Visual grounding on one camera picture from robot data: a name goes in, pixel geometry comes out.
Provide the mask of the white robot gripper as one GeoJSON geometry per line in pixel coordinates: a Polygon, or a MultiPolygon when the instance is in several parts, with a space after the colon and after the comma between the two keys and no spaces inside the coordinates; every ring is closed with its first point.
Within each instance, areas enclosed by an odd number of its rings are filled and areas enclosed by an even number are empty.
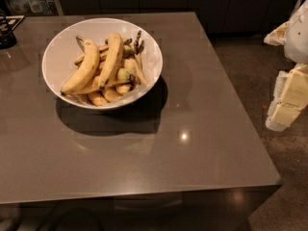
{"type": "Polygon", "coordinates": [[[266,127],[282,132],[289,128],[308,106],[308,0],[286,21],[267,34],[264,43],[284,45],[285,57],[296,63],[276,78],[266,127]]]}

